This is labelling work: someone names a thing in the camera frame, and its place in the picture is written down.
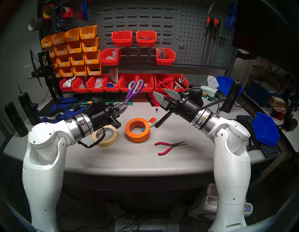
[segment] gray workbench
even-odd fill
[[[210,103],[203,98],[204,104]],[[210,107],[216,112],[218,105]],[[158,120],[166,111],[151,107],[148,102],[133,102],[127,110],[118,118],[122,126],[118,129],[117,141],[107,147],[95,146],[87,149],[82,145],[69,146],[66,154],[65,171],[104,176],[174,176],[191,175],[213,172],[213,155],[215,146],[201,131],[193,127],[180,116],[172,114],[159,128],[151,127],[151,135],[142,143],[130,141],[125,133],[125,126],[133,118],[149,120],[155,117]],[[233,107],[227,114],[221,116],[227,119],[235,119],[236,115],[248,115],[239,107]],[[33,126],[29,120],[25,121],[28,129]],[[27,136],[20,138],[17,133],[9,141],[4,154],[23,160],[27,149]],[[159,152],[168,147],[156,142],[181,142],[186,140],[188,145],[176,147],[164,156],[158,156]],[[90,145],[93,143],[91,136],[82,140]],[[261,151],[250,151],[251,163],[259,163],[266,160]]]

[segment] light switch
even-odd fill
[[[26,78],[31,78],[32,77],[31,72],[33,70],[32,70],[31,65],[24,66],[23,70],[24,70],[24,74],[25,74]]]

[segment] masking tape roll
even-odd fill
[[[110,145],[112,145],[116,140],[117,140],[117,130],[111,126],[111,125],[108,125],[108,126],[104,126],[104,129],[105,131],[109,131],[109,132],[112,132],[112,136],[108,139],[103,139],[99,144],[97,144],[99,147],[108,147]],[[101,136],[102,136],[102,132],[103,130],[102,129],[99,129],[97,131],[95,131],[94,133],[92,133],[92,139],[93,141],[97,141]]]
[[[133,134],[131,131],[137,126],[145,128],[144,132],[142,132],[141,134]],[[150,136],[150,125],[148,121],[145,119],[142,118],[132,119],[126,125],[126,134],[128,138],[133,142],[143,142],[147,140]]]

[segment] blue storage bin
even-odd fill
[[[255,137],[258,141],[269,146],[275,146],[280,138],[276,124],[273,119],[261,112],[257,113],[256,118],[252,122]]]
[[[217,76],[217,82],[219,84],[218,89],[223,92],[224,95],[228,95],[229,90],[231,89],[231,84],[234,82],[234,80],[230,77]],[[242,89],[243,87],[241,86],[238,96],[241,94]]]

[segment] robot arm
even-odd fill
[[[216,219],[210,231],[232,231],[246,226],[244,203],[251,175],[246,143],[250,133],[237,121],[220,117],[220,111],[214,114],[208,108],[202,107],[198,89],[191,89],[189,95],[164,90],[173,99],[154,92],[161,107],[192,123],[215,144],[214,179],[218,203]]]
[[[92,99],[94,106],[86,114],[56,124],[40,123],[30,130],[23,160],[23,186],[30,205],[32,225],[37,231],[59,232],[56,205],[60,197],[67,146],[76,142],[91,148],[105,137],[104,126],[119,128],[117,117],[127,105],[110,104]],[[80,140],[98,129],[102,137],[90,146]]]

